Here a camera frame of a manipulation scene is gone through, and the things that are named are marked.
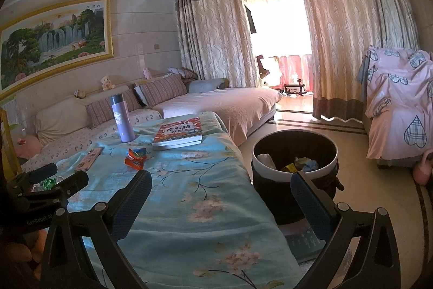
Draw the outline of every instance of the floor border stripe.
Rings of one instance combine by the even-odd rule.
[[[346,126],[346,125],[327,124],[327,123],[319,123],[319,122],[304,122],[302,120],[277,119],[276,122],[292,122],[292,123],[304,123],[304,124],[325,125],[325,126],[327,125],[327,126],[334,126],[334,127],[346,128],[346,129],[364,130],[364,128],[358,126]]]
[[[303,110],[286,110],[286,109],[276,109],[277,112],[286,112],[286,113],[302,113],[302,114],[313,114],[313,112],[306,112]]]
[[[299,125],[295,125],[295,124],[277,123],[276,121],[269,121],[266,124],[293,126],[295,128],[308,128],[308,129],[315,129],[315,130],[327,130],[327,131],[346,132],[348,134],[358,134],[358,135],[366,135],[367,136],[366,132],[346,131],[346,130],[337,130],[337,129],[327,129],[327,128],[319,128],[319,127],[315,127],[315,126],[299,126]]]
[[[429,226],[427,220],[426,204],[424,201],[423,192],[421,187],[414,181],[416,193],[418,194],[419,206],[421,207],[421,215],[423,218],[423,229],[424,229],[424,256],[423,256],[423,270],[429,261]]]

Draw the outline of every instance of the trash bin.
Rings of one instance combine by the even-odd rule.
[[[278,170],[262,164],[257,156],[268,153]],[[297,222],[304,214],[291,190],[293,173],[281,171],[293,163],[295,157],[308,157],[317,161],[319,169],[306,175],[317,186],[334,198],[336,189],[343,190],[337,178],[338,149],[330,138],[310,130],[282,130],[273,132],[256,142],[252,154],[253,185],[278,225]]]

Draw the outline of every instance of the landscape painting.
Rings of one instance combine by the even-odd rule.
[[[42,79],[113,56],[110,0],[46,7],[0,28],[0,99]]]

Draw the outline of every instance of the white wall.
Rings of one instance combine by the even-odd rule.
[[[144,66],[153,74],[181,67],[174,2],[112,0],[111,30],[114,58],[60,73],[16,93],[28,129],[39,110],[57,103],[76,89],[101,91],[100,79],[109,75],[116,85],[143,77]]]
[[[433,51],[433,0],[410,0],[421,49]]]

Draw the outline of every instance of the hand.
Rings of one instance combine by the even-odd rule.
[[[39,265],[33,271],[36,279],[41,280],[41,261],[44,253],[45,241],[47,232],[45,230],[38,231],[38,239],[32,249],[26,245],[14,242],[6,242],[5,249],[9,258],[14,262],[30,262],[35,261]]]

